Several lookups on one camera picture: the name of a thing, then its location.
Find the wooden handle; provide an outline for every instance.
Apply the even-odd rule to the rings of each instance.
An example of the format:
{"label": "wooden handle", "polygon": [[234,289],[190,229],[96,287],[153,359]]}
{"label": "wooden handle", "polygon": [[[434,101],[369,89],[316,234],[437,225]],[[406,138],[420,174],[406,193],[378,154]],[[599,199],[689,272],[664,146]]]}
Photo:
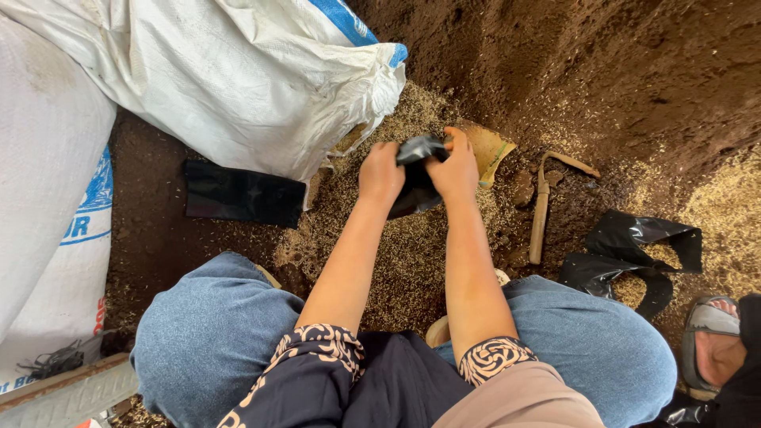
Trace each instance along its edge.
{"label": "wooden handle", "polygon": [[544,241],[544,225],[547,220],[547,205],[549,191],[540,190],[537,194],[537,207],[533,212],[533,227],[531,228],[531,244],[528,248],[528,261],[531,264],[542,263],[542,241]]}

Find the patterned sleeve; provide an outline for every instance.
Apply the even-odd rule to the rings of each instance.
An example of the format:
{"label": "patterned sleeve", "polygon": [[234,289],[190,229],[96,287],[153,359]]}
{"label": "patterned sleeve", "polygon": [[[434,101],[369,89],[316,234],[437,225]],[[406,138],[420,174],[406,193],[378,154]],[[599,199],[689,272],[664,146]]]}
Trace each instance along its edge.
{"label": "patterned sleeve", "polygon": [[524,361],[539,361],[525,343],[502,336],[484,340],[463,355],[460,375],[473,386],[480,386],[502,370]]}
{"label": "patterned sleeve", "polygon": [[343,327],[312,324],[286,334],[248,395],[217,428],[338,426],[361,376],[362,345]]}

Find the forearm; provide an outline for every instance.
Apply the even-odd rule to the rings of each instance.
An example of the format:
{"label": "forearm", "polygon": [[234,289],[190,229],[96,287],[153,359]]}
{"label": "forearm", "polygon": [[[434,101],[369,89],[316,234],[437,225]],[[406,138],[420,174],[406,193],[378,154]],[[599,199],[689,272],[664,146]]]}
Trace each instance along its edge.
{"label": "forearm", "polygon": [[459,362],[470,347],[497,336],[517,338],[517,331],[494,273],[475,198],[447,203],[447,217],[447,314]]}
{"label": "forearm", "polygon": [[357,334],[388,209],[360,198],[296,326],[330,324]]}

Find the dirt floor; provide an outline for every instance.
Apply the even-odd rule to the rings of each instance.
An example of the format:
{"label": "dirt floor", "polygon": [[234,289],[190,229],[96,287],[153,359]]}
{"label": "dirt floor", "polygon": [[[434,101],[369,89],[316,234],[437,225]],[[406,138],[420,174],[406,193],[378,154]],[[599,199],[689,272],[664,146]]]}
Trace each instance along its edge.
{"label": "dirt floor", "polygon": [[[495,265],[510,277],[556,279],[565,254],[581,251],[602,213],[617,208],[703,229],[705,273],[672,275],[675,299],[655,320],[677,355],[694,297],[761,289],[761,235],[749,227],[761,219],[761,3],[346,2],[380,41],[409,50],[414,84],[372,138],[403,139],[464,117],[518,144],[492,191],[479,196]],[[348,216],[369,148],[334,160],[314,209],[298,231],[285,231],[184,217],[182,162],[197,155],[129,112],[120,112],[110,145],[106,320],[119,328],[105,344],[111,352],[128,346],[155,293],[220,251],[262,264],[305,298]],[[564,177],[552,189],[543,263],[534,267],[526,260],[533,202],[515,202],[521,181],[533,189],[548,149],[593,165],[602,178],[548,164]],[[444,314],[445,216],[439,207],[392,223],[363,327],[421,333]],[[393,254],[399,239],[405,251]],[[130,419],[123,426],[157,424]]]}

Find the sandal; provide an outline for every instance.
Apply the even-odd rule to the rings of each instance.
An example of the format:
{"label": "sandal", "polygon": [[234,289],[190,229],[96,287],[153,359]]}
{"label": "sandal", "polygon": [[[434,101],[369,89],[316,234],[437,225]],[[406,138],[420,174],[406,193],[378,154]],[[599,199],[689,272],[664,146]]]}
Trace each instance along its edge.
{"label": "sandal", "polygon": [[698,371],[698,361],[695,348],[695,332],[707,331],[715,334],[740,336],[740,319],[709,305],[710,302],[724,300],[738,306],[739,304],[726,296],[711,295],[700,298],[687,316],[686,330],[682,337],[682,376],[691,388],[703,391],[716,391]]}

